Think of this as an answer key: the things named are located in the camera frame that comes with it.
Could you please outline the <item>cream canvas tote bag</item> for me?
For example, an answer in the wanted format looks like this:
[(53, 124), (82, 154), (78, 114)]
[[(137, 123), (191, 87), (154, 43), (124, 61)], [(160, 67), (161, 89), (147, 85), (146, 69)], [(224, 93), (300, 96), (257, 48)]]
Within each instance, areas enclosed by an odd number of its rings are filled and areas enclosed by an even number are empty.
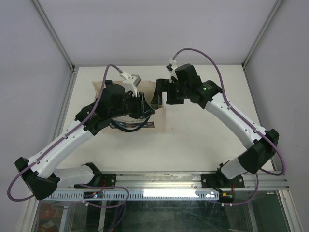
[[(123, 81), (106, 80), (104, 83), (105, 84), (104, 88), (106, 88), (111, 84), (119, 84), (122, 86), (122, 82)], [(102, 81), (93, 82), (92, 84), (96, 92), (96, 98), (98, 98), (99, 94), (102, 94), (101, 87), (103, 82)], [(150, 103), (155, 92), (155, 82), (141, 81), (140, 84), (137, 86), (137, 91), (144, 92), (146, 101)], [(159, 105), (158, 107), (154, 106), (153, 109), (155, 109), (155, 114), (150, 116), (144, 128), (151, 128), (154, 132), (164, 131), (166, 123), (166, 109), (162, 105)], [(145, 119), (134, 119), (129, 116), (121, 116), (112, 119), (110, 127), (112, 129), (115, 129), (116, 126), (114, 124), (117, 124), (122, 129), (133, 130), (136, 129), (137, 126), (140, 126), (144, 121)]]

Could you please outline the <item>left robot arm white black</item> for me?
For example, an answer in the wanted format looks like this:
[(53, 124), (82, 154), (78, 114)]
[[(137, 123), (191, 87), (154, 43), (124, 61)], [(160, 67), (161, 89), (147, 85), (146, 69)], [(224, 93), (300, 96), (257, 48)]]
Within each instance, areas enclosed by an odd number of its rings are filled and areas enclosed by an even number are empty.
[(81, 109), (64, 133), (29, 159), (17, 159), (15, 166), (37, 200), (47, 198), (58, 187), (102, 186), (101, 171), (91, 162), (67, 169), (58, 169), (58, 165), (81, 144), (108, 127), (111, 120), (121, 116), (148, 119), (153, 114), (155, 110), (147, 103), (144, 93), (134, 96), (123, 86), (110, 84), (95, 102)]

